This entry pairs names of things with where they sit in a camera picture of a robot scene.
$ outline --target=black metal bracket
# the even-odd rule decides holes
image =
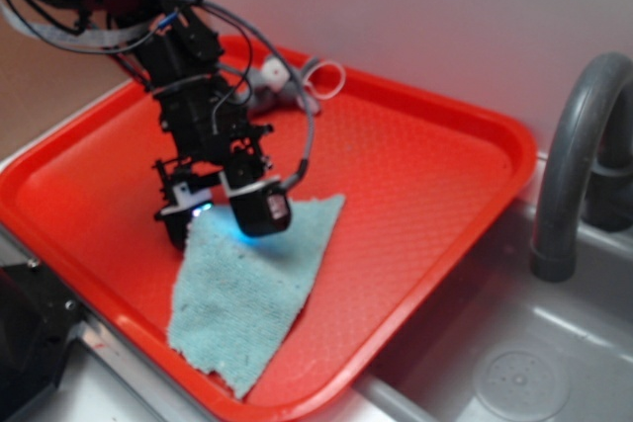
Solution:
[[[0,421],[58,387],[82,319],[76,295],[34,262],[0,268]]]

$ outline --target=sink drain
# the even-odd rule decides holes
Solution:
[[[504,343],[477,364],[475,391],[488,409],[512,422],[539,422],[567,402],[569,380],[556,357],[537,344]]]

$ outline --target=screw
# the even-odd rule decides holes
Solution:
[[[29,259],[27,261],[27,267],[29,269],[36,269],[41,264],[42,264],[42,261],[40,259],[38,259],[37,257],[32,257],[31,259]]]

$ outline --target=light blue cloth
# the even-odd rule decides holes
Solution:
[[[194,218],[174,289],[170,346],[243,398],[304,306],[343,203],[340,195],[292,202],[288,230],[257,239],[241,233],[228,207]]]

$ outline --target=tray rim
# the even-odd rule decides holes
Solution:
[[[227,51],[239,55],[241,49],[239,39],[223,39],[223,45]],[[300,64],[305,58],[299,53],[283,51],[295,64]],[[88,126],[87,130],[83,130],[80,134],[84,136],[103,120],[120,114],[131,98],[135,101],[141,99],[144,92],[138,85],[134,83],[123,85],[9,163],[0,172],[0,221],[38,257],[43,258],[45,262],[55,262],[53,269],[82,295],[82,298],[84,295],[98,295],[97,302],[94,298],[91,301],[94,307],[97,307],[96,313],[114,326],[118,333],[123,334],[141,349],[159,368],[175,379],[176,383],[186,387],[199,403],[215,415],[236,422],[278,422],[308,415],[333,400],[352,383],[353,379],[389,341],[389,338],[405,323],[408,316],[423,304],[432,290],[510,204],[531,177],[536,163],[537,148],[534,138],[525,126],[513,118],[353,68],[346,68],[346,70],[348,75],[346,88],[349,94],[365,97],[370,89],[371,91],[376,89],[397,91],[403,98],[412,102],[423,102],[436,107],[430,108],[432,111],[429,111],[429,108],[421,108],[424,109],[424,114],[421,115],[443,126],[446,126],[443,123],[447,120],[441,113],[449,113],[452,117],[470,118],[472,121],[462,124],[464,128],[460,128],[459,131],[472,134],[473,127],[479,127],[479,132],[483,132],[485,136],[477,135],[477,137],[495,144],[507,154],[512,163],[512,173],[509,179],[504,181],[500,191],[474,215],[474,218],[462,230],[459,238],[430,266],[423,279],[420,279],[404,296],[401,303],[391,311],[377,331],[370,335],[343,365],[341,371],[321,389],[293,403],[278,406],[252,405],[232,398],[223,389],[211,384],[206,375],[193,370],[178,353],[160,344],[160,340],[164,340],[164,335],[154,334],[156,332],[152,333],[141,325],[131,322],[127,318],[130,314],[127,305],[123,304],[112,292],[99,286],[94,277],[79,272],[81,265],[77,265],[75,258],[58,243],[47,240],[46,236],[37,231],[26,216],[21,216],[11,207],[12,197],[18,193],[19,185],[28,180],[30,173],[45,164],[52,155],[72,146],[79,138],[76,133],[78,126]],[[104,303],[109,308],[107,317],[98,310],[98,307],[103,307]]]

